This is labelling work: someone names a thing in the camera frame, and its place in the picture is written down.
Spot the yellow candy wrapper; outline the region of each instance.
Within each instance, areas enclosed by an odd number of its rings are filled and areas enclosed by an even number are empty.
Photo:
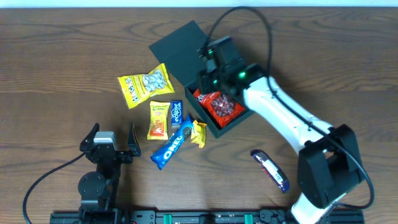
[[[203,148],[206,143],[206,125],[205,123],[199,123],[197,120],[193,122],[191,142],[199,144],[199,148]]]
[[[148,74],[127,75],[119,77],[118,80],[129,109],[146,101],[149,97],[174,93],[164,63]]]
[[[169,112],[170,103],[150,102],[150,125],[147,139],[164,139],[167,136],[167,113]]]

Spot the green strip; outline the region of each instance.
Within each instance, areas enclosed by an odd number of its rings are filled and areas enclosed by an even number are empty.
[[[244,224],[253,224],[253,215],[252,214],[244,215]]]
[[[164,215],[163,216],[163,224],[172,224],[172,216]]]

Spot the box lid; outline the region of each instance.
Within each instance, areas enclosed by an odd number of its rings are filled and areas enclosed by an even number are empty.
[[[183,85],[196,81],[197,73],[205,69],[205,63],[199,58],[207,35],[195,21],[165,36],[149,46],[160,63]]]

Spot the black metal base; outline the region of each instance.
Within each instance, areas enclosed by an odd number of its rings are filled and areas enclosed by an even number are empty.
[[[50,224],[290,224],[296,223],[288,210],[247,212],[155,212],[152,210],[53,213]],[[362,211],[334,210],[320,224],[365,223]]]

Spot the food wrapper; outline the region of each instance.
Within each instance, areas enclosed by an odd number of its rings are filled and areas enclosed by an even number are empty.
[[[192,129],[193,123],[191,117],[187,115],[180,128],[170,137],[166,144],[150,157],[160,170],[163,169],[170,158],[177,152],[182,143],[190,137]]]
[[[206,143],[206,125],[197,120],[193,122],[193,131],[191,134],[191,142],[199,144],[199,148],[203,148]]]
[[[149,97],[174,93],[164,63],[146,75],[128,75],[119,77],[118,80],[129,109],[146,101]]]
[[[193,96],[202,107],[209,111],[221,128],[225,127],[244,111],[243,106],[218,91],[201,95],[199,89],[197,89]]]
[[[150,102],[150,125],[147,138],[167,140],[167,113],[170,103]]]

